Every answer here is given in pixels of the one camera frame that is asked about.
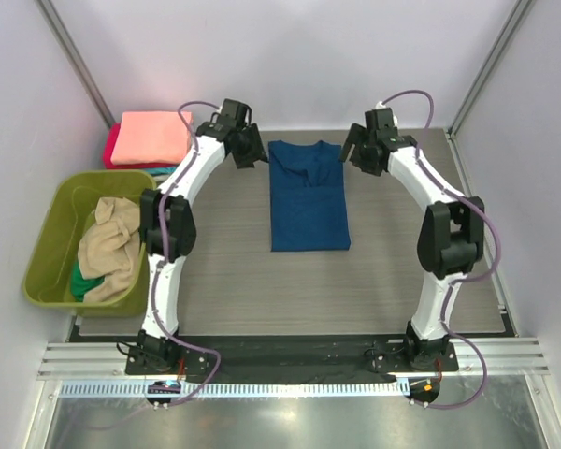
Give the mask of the blue mickey t shirt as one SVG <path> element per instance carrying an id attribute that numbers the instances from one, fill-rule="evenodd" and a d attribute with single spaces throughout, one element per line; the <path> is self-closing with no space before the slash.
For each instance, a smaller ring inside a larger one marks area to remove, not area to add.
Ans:
<path id="1" fill-rule="evenodd" d="M 351 247 L 341 147 L 319 140 L 268 143 L 271 250 L 347 251 Z"/>

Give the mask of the olive green plastic bin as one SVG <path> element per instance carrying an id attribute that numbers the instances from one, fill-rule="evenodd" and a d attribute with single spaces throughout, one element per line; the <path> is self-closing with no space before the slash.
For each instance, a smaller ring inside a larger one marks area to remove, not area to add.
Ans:
<path id="1" fill-rule="evenodd" d="M 135 204 L 146 189 L 155 189 L 151 175 L 141 170 L 95 170 L 75 174 L 57 188 L 23 278 L 26 299 L 46 310 L 87 317 L 128 317 L 147 307 L 150 269 L 145 248 L 131 285 L 99 303 L 78 302 L 70 290 L 81 238 L 95 223 L 94 211 L 103 197 L 123 197 Z"/>

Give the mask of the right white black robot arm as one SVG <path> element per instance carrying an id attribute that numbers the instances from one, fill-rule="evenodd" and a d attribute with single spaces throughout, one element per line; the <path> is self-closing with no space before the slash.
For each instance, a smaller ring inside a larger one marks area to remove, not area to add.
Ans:
<path id="1" fill-rule="evenodd" d="M 431 370 L 445 356 L 450 319 L 461 283 L 483 258 L 483 202 L 465 197 L 432 167 L 417 141 L 399 134 L 394 113 L 384 105 L 354 123 L 340 160 L 362 172 L 398 180 L 424 213 L 417 256 L 424 270 L 418 307 L 408 321 L 403 354 L 415 370 Z"/>

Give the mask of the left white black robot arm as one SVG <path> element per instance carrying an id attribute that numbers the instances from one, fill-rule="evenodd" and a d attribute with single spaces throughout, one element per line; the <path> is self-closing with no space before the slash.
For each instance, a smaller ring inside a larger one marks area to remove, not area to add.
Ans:
<path id="1" fill-rule="evenodd" d="M 225 99 L 208 121 L 193 129 L 183 117 L 189 106 L 205 106 L 205 101 L 181 105 L 178 115 L 186 126 L 191 149 L 169 178 L 157 189 L 141 194 L 139 236 L 149 263 L 148 309 L 129 350 L 127 370 L 167 372 L 182 360 L 182 351 L 221 355 L 180 339 L 178 301 L 183 266 L 197 238 L 193 204 L 209 176 L 231 156 L 238 169 L 253 168 L 268 161 L 252 108 L 234 99 Z"/>

